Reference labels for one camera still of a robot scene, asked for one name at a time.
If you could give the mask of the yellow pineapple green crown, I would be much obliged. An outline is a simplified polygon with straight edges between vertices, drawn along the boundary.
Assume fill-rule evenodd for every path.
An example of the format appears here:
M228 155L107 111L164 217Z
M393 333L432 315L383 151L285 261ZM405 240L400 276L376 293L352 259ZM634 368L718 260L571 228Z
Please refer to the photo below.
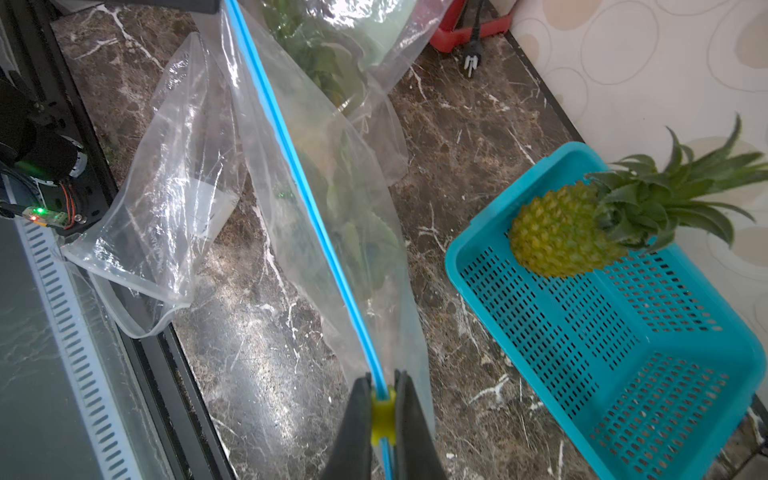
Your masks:
M703 156L674 138L664 169L652 157L634 154L610 171L534 198L510 225L512 254L537 275L567 278L604 269L632 252L659 251L681 227L733 244L735 230L725 213L748 213L713 202L711 195L767 179L763 153L735 153L741 130L737 120L725 142Z

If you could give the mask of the clear zip bag green seal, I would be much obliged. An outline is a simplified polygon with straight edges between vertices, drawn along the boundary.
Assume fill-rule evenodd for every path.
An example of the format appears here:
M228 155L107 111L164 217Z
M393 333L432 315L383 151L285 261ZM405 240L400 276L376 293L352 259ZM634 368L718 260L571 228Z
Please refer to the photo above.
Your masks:
M409 154L388 98L427 46L446 1L247 1L246 10L361 134L388 184Z

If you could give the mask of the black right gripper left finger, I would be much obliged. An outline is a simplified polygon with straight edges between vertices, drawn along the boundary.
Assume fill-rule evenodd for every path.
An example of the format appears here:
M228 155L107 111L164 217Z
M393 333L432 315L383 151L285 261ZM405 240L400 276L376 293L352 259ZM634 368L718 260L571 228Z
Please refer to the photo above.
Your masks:
M371 375L353 383L322 480L370 480L373 398Z

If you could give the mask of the clear zip bag blue slider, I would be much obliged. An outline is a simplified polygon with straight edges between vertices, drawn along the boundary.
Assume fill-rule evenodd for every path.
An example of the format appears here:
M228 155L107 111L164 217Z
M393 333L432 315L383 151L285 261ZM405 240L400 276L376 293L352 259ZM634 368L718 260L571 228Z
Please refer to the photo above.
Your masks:
M234 97L273 252L313 305L351 398L327 478L441 479L428 352L390 195L388 99L438 20L413 1L224 1L203 19Z

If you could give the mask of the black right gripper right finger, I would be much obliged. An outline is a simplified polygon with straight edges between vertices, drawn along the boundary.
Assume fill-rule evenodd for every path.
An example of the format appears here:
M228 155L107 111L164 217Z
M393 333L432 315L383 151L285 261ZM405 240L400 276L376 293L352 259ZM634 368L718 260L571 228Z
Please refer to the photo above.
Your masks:
M405 371L395 372L395 479L446 480L415 385Z

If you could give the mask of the clear zip bag white seal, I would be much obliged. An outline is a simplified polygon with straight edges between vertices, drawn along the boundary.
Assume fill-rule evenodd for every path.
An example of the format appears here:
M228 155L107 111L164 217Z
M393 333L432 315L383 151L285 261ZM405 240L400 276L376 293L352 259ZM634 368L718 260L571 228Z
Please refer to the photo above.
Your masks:
M150 104L154 116L114 202L62 249L136 339L158 334L191 306L199 266L246 174L230 88L199 33L173 54Z

